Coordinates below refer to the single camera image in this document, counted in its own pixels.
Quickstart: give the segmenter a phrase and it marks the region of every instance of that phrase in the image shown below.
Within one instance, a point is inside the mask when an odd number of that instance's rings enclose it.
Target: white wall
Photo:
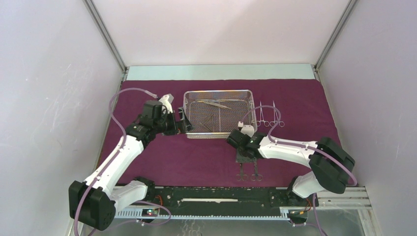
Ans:
[[[359,1],[320,75],[387,236],[416,235],[417,1]]]
[[[95,0],[127,65],[314,64],[349,0]]]
[[[1,0],[0,35],[0,234],[64,235],[121,72],[81,0]]]

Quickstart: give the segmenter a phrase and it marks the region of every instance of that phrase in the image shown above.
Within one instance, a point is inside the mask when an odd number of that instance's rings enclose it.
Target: maroon cloth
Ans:
[[[216,80],[216,81],[126,81],[122,89],[142,88],[162,96],[174,96],[173,109],[183,104],[184,93],[192,90],[249,89],[255,106],[272,105],[281,111],[283,128],[273,136],[297,141],[320,140],[323,136],[339,139],[322,85],[316,80]],[[116,118],[124,127],[135,120],[146,100],[152,98],[139,91],[127,91],[119,96]],[[264,109],[265,120],[273,120],[272,109]],[[258,131],[268,132],[261,126]],[[114,149],[121,137],[119,127],[110,122],[100,163]],[[253,164],[243,165],[245,174],[254,173]],[[224,139],[188,139],[186,135],[157,135],[148,147],[127,168],[119,183],[129,183],[142,176],[156,185],[225,186],[225,187],[286,187],[295,176],[309,172],[307,167],[276,160],[258,160],[262,181],[237,181],[239,164],[236,150]]]

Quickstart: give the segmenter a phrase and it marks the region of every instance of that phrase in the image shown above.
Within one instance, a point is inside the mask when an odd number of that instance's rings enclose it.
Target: purple tube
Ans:
[[[315,225],[315,224],[311,224],[311,223],[306,223],[306,224],[294,224],[292,221],[290,221],[290,222],[291,222],[291,224],[292,224],[294,227],[313,226],[314,228],[317,228],[317,229],[318,229],[317,225]],[[324,230],[321,230],[321,231],[322,231],[322,233],[323,233],[322,235],[324,235],[324,236],[328,236]]]
[[[97,231],[97,229],[93,229],[90,233],[89,233],[89,235],[87,235],[87,236],[92,236],[95,232]]]
[[[146,224],[146,225],[152,225],[152,226],[163,225],[163,224],[167,223],[168,221],[170,221],[170,219],[171,219],[171,217],[172,217],[171,212],[170,212],[170,211],[169,211],[166,207],[164,207],[164,206],[161,206],[161,205],[158,205],[158,204],[155,204],[155,203],[145,202],[145,201],[137,201],[136,203],[142,203],[142,204],[147,204],[147,205],[151,205],[151,206],[155,206],[155,207],[160,207],[160,208],[162,208],[162,209],[166,210],[166,212],[169,214],[168,219],[167,219],[166,221],[164,221],[164,222],[161,222],[161,223],[154,223],[154,224],[153,224],[153,223],[146,223],[146,222],[142,222],[143,224]]]
[[[324,233],[324,231],[322,230],[322,227],[320,226],[320,222],[319,222],[319,218],[317,217],[317,211],[316,211],[316,197],[317,197],[317,193],[313,194],[313,211],[314,211],[314,216],[316,217],[316,222],[317,222],[317,228],[320,231],[320,235],[321,236],[325,236],[327,235],[326,233]]]
[[[302,144],[294,144],[294,143],[279,141],[278,139],[276,139],[276,140],[272,139],[271,133],[275,129],[275,127],[279,124],[279,122],[281,121],[281,112],[274,106],[262,105],[262,106],[255,107],[255,108],[251,109],[250,111],[248,111],[240,121],[243,122],[243,120],[245,120],[245,118],[249,115],[249,113],[251,113],[253,110],[259,109],[261,107],[262,108],[263,107],[273,108],[278,113],[278,122],[276,122],[275,125],[268,132],[268,139],[272,143],[281,144],[281,145],[288,145],[288,146],[295,146],[295,147],[299,147],[299,148],[305,148],[305,145],[302,145]],[[353,181],[353,184],[351,184],[351,186],[356,186],[357,185],[357,180],[356,180],[355,176],[352,174],[352,172],[350,172],[344,165],[342,165],[340,162],[338,162],[334,157],[330,156],[329,154],[327,154],[324,151],[322,151],[320,149],[317,149],[315,147],[308,146],[307,148],[310,149],[310,150],[316,151],[316,152],[320,153],[321,155],[325,156],[326,158],[330,159],[332,162],[334,162],[337,166],[339,166],[343,171],[345,171],[349,175],[349,177]]]
[[[117,224],[117,225],[115,225],[115,226],[112,226],[112,227],[110,227],[110,228],[105,229],[104,231],[105,231],[105,232],[107,232],[107,231],[111,231],[111,230],[114,230],[115,228],[117,228],[117,227],[119,227],[119,226],[121,226],[121,225],[129,224],[129,223],[136,223],[136,220],[126,220],[126,221],[123,221],[123,222],[121,222],[120,224]]]
[[[116,99],[116,97],[121,94],[122,92],[126,92],[126,91],[131,91],[131,90],[136,90],[136,91],[141,91],[144,92],[146,94],[148,94],[149,96],[153,97],[153,98],[157,98],[158,96],[154,93],[151,93],[147,90],[141,89],[141,88],[126,88],[123,90],[120,90],[119,92],[117,92],[115,95],[113,95],[113,97],[110,99],[109,102],[109,113],[111,118],[114,120],[114,122],[118,125],[118,127],[121,129],[122,133],[123,133],[123,140],[121,142],[120,148],[124,147],[124,144],[126,143],[126,131],[124,130],[124,127],[122,126],[122,124],[120,124],[120,122],[116,119],[116,117],[113,114],[113,109],[112,109],[112,104],[113,101]],[[110,158],[110,161],[107,162],[107,164],[103,167],[103,169],[97,174],[97,176],[101,176],[104,171],[107,169],[107,167],[110,166],[110,164],[113,162],[113,160],[117,157],[117,155],[120,153],[120,149],[117,150],[117,152]],[[94,178],[94,180],[91,182],[91,184],[87,187],[86,191],[84,192],[84,194],[81,197],[80,202],[78,203],[78,207],[77,207],[77,211],[75,212],[75,217],[74,217],[74,234],[75,236],[80,236],[80,234],[78,233],[78,219],[80,217],[80,211],[81,211],[81,207],[84,203],[84,201],[86,200],[87,194],[90,192],[91,188],[93,187],[93,185],[97,182],[97,177]]]

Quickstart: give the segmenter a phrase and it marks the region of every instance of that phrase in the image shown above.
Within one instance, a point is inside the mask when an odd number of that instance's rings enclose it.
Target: aluminum frame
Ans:
[[[106,44],[109,46],[109,50],[115,57],[119,67],[123,72],[122,82],[126,79],[128,68],[126,67],[120,53],[117,50],[116,45],[114,44],[110,33],[108,32],[107,28],[105,27],[103,20],[93,2],[93,0],[83,0],[86,5],[86,8],[90,12],[93,21],[97,25],[102,34]],[[320,81],[319,70],[320,67],[323,65],[327,55],[329,54],[331,48],[333,47],[334,43],[336,42],[339,34],[341,33],[343,27],[345,26],[349,16],[353,12],[358,0],[350,0],[347,4],[339,22],[337,23],[333,33],[331,34],[326,46],[324,47],[322,53],[320,54],[317,62],[315,65],[312,65],[313,73],[316,76],[316,79]],[[379,229],[377,220],[375,218],[375,214],[372,210],[372,205],[369,201],[368,194],[364,187],[349,187],[346,189],[346,192],[342,195],[333,194],[328,191],[322,191],[317,194],[318,200],[321,203],[320,206],[317,207],[317,210],[332,210],[332,209],[354,209],[358,211],[359,217],[362,222],[362,228],[364,230],[365,236],[380,236],[381,231]],[[127,207],[126,211],[137,211],[135,206]],[[283,207],[281,210],[293,210],[299,209],[299,207]],[[129,218],[128,215],[120,213],[116,216],[116,218]],[[66,236],[73,236],[73,219],[70,219]],[[83,223],[79,223],[79,232],[83,229]]]

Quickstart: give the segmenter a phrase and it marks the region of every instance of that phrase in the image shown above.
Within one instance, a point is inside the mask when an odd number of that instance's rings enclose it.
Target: surgical scissors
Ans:
[[[281,114],[278,114],[278,112],[274,109],[274,121],[269,122],[270,126],[274,126],[276,123],[278,123],[279,127],[284,127],[285,123],[281,121]]]
[[[253,165],[255,166],[255,173],[250,176],[250,180],[251,181],[255,181],[255,180],[261,181],[264,177],[262,175],[258,174],[258,165],[256,164],[256,160],[253,163]]]
[[[271,122],[266,121],[266,120],[264,119],[264,111],[262,110],[262,107],[261,107],[261,108],[259,108],[259,110],[260,110],[260,111],[259,111],[259,120],[257,120],[257,121],[256,121],[256,125],[259,127],[259,126],[261,126],[261,124],[262,124],[262,122],[263,122],[265,127],[270,127],[270,126],[272,126]]]
[[[240,167],[240,174],[236,175],[236,179],[238,181],[247,181],[247,174],[243,173],[243,164],[239,163],[239,167]]]

